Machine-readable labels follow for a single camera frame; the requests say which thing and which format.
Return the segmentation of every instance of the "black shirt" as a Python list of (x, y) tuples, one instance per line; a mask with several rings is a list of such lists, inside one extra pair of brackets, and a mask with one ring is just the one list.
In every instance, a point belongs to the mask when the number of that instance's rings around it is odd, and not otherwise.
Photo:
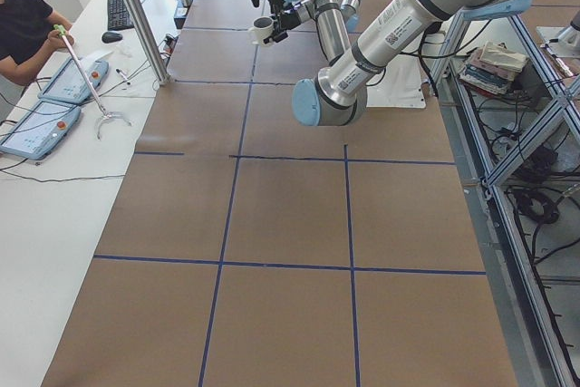
[(31, 58), (53, 29), (46, 21), (53, 9), (44, 0), (5, 0), (0, 4), (0, 60)]

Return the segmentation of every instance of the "computer mouse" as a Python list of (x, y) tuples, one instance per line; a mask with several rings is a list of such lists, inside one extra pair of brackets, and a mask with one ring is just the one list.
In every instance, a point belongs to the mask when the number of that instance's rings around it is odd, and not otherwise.
[(120, 41), (123, 39), (123, 35), (119, 34), (118, 32), (107, 31), (105, 32), (102, 37), (101, 41), (104, 43), (114, 43), (115, 41)]

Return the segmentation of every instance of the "cup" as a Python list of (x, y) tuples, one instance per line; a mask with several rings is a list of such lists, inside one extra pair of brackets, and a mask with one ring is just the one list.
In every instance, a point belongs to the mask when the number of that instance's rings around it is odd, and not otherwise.
[(252, 44), (259, 44), (268, 47), (272, 45), (273, 42), (265, 42), (265, 40), (272, 36), (272, 32), (274, 31), (274, 20), (270, 17), (258, 17), (254, 20), (254, 25), (247, 31), (250, 33)]

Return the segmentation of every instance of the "table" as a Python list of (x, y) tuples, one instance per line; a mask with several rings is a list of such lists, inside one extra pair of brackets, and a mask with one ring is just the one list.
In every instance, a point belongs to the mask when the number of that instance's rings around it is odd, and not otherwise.
[[(176, 0), (141, 0), (155, 40), (176, 34), (173, 13)], [(100, 92), (121, 82), (115, 69), (131, 74), (146, 62), (134, 29), (121, 31), (123, 40), (103, 44), (106, 0), (91, 0), (72, 27), (75, 52), (86, 56), (110, 50), (110, 70)], [(55, 53), (39, 74), (50, 76), (68, 57)], [(0, 384), (40, 385), (73, 307), (94, 248), (99, 241), (122, 175), (131, 160), (135, 140), (159, 86), (151, 69), (131, 79), (130, 86), (106, 93), (110, 111), (121, 111), (131, 121), (108, 122), (97, 140), (94, 125), (101, 113), (92, 102), (54, 152), (38, 164), (26, 162), (12, 172), (37, 179), (98, 178), (83, 181), (39, 183), (0, 173), (0, 209), (3, 243), (0, 244)], [(31, 85), (20, 101), (26, 108), (36, 101)], [(19, 120), (22, 109), (9, 118)], [(3, 126), (2, 132), (9, 126)], [(20, 158), (1, 156), (0, 168)]]

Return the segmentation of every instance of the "person's arm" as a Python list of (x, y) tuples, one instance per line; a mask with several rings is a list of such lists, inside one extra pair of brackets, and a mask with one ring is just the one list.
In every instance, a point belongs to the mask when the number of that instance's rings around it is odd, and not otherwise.
[(62, 24), (67, 31), (71, 30), (73, 24), (69, 22), (64, 15), (58, 11), (53, 10), (51, 14), (46, 17), (46, 21), (50, 24)]
[(10, 82), (26, 86), (34, 81), (54, 51), (64, 47), (66, 45), (59, 35), (59, 31), (51, 31), (38, 52), (23, 63), (16, 63), (12, 56), (1, 59), (0, 74)]

